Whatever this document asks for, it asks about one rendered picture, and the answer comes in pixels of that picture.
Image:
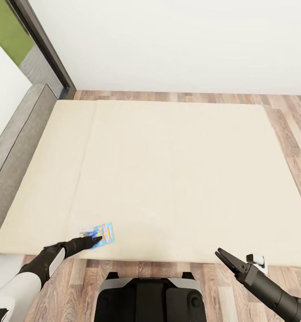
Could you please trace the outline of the board game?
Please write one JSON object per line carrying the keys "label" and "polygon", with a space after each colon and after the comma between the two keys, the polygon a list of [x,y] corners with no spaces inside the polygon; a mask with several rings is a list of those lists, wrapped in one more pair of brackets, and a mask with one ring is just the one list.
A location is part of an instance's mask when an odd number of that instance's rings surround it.
{"label": "board game", "polygon": [[102,236],[102,240],[94,245],[92,249],[115,241],[111,222],[94,227],[94,231],[87,233],[87,236],[92,236],[92,238]]}

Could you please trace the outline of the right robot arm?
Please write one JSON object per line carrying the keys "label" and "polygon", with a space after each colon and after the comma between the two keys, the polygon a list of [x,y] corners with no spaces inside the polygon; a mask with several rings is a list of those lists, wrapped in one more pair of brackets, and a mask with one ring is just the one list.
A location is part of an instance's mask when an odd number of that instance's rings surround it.
{"label": "right robot arm", "polygon": [[222,248],[215,255],[235,274],[237,281],[285,322],[301,322],[301,298],[291,296],[266,276],[266,256],[249,254],[245,263]]}

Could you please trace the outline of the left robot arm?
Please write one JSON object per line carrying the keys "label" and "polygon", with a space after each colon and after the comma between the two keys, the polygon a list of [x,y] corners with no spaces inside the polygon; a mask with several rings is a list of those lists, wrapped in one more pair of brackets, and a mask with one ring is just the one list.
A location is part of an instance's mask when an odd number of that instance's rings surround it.
{"label": "left robot arm", "polygon": [[32,304],[59,265],[82,250],[90,250],[102,236],[86,236],[93,226],[78,227],[73,239],[44,246],[41,254],[20,268],[18,274],[0,289],[0,322],[23,322]]}

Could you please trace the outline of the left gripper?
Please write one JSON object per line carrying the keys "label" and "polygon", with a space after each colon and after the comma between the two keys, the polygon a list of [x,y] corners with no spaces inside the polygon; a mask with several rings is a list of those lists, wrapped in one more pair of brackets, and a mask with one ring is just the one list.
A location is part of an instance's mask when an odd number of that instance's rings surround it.
{"label": "left gripper", "polygon": [[102,240],[102,236],[94,237],[94,238],[92,238],[92,236],[73,238],[71,240],[71,242],[73,242],[75,245],[75,252],[73,253],[73,255],[81,252],[82,250],[92,249],[92,247],[96,245],[98,242],[100,242],[101,240]]}

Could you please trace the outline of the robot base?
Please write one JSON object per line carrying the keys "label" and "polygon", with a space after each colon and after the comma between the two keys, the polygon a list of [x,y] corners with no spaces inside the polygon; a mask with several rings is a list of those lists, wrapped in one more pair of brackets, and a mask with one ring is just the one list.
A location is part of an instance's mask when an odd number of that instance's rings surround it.
{"label": "robot base", "polygon": [[118,278],[101,284],[94,322],[207,322],[203,295],[191,272],[182,278]]}

